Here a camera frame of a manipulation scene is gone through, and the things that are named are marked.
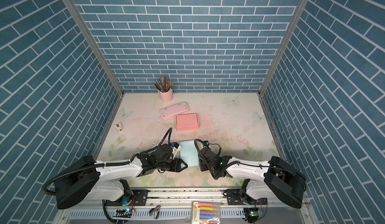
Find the light blue paper box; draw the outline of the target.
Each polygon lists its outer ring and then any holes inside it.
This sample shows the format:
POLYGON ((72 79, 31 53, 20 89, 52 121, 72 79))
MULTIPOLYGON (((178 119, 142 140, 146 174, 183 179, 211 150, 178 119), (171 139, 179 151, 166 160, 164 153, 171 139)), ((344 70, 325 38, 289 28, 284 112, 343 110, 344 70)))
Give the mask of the light blue paper box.
POLYGON ((198 158, 198 152, 195 147, 194 141, 193 140, 182 141, 180 143, 180 146, 181 146, 180 157, 188 165, 188 167, 198 166, 199 158, 198 158))

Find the pink paper box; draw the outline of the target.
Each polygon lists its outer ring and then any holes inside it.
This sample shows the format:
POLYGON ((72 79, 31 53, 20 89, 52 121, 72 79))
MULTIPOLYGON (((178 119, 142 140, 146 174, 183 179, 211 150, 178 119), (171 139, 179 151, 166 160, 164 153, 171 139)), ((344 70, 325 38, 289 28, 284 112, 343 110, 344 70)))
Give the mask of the pink paper box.
POLYGON ((177 131, 189 131, 199 129, 198 114, 182 114, 175 117, 177 131))

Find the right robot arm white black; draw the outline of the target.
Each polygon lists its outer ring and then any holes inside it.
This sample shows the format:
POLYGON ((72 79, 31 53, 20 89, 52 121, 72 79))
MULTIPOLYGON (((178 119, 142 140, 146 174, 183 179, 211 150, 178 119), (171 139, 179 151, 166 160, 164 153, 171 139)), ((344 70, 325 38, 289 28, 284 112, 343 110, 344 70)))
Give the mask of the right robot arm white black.
POLYGON ((215 180, 223 177, 244 180, 240 193, 244 202, 275 195, 289 207, 302 207, 306 177, 280 157, 273 156, 269 161, 247 161, 227 155, 221 157, 209 146, 196 149, 201 171, 209 171, 215 180))

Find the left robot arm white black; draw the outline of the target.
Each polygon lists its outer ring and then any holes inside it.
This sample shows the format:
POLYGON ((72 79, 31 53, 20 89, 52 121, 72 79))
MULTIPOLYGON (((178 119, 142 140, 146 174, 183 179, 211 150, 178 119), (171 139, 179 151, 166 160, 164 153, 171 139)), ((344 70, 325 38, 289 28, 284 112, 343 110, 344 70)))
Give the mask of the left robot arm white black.
POLYGON ((134 200, 127 178, 160 173, 179 173, 188 165, 177 157, 181 146, 161 144, 134 154, 129 160, 102 162, 82 157, 57 176, 46 181, 41 192, 56 198, 57 208, 69 209, 82 201, 101 200, 114 206, 129 206, 134 200))

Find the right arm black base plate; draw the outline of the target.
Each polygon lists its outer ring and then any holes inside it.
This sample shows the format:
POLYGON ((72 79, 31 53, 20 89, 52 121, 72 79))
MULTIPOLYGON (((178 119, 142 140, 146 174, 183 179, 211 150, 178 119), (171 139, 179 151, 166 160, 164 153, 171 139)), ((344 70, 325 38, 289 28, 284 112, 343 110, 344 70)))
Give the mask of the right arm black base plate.
POLYGON ((253 199, 246 194, 244 189, 227 189, 223 192, 223 196, 230 206, 254 205, 265 206, 268 204, 267 198, 253 199))

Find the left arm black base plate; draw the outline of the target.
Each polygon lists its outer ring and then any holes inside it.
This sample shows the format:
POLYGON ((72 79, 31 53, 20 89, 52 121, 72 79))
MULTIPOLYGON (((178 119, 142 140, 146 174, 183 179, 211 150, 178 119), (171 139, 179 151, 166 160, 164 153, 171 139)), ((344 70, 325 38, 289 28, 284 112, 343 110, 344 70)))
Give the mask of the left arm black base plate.
POLYGON ((104 204, 108 207, 141 207, 146 205, 148 193, 147 189, 133 190, 131 195, 124 194, 116 201, 105 200, 104 204))

